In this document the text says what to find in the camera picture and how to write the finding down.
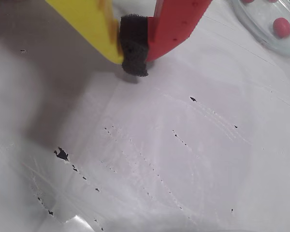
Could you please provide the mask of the gripper red right finger foam pad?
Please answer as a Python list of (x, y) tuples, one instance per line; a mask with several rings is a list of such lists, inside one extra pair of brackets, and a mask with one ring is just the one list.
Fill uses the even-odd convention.
[(152, 17), (122, 16), (119, 38), (124, 72), (147, 76), (147, 63), (188, 39), (210, 3), (210, 0), (158, 0)]

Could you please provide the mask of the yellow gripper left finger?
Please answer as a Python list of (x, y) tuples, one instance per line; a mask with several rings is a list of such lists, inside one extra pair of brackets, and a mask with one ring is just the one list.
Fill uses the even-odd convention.
[(106, 59), (115, 64), (123, 62), (119, 25), (111, 0), (48, 0), (47, 3)]

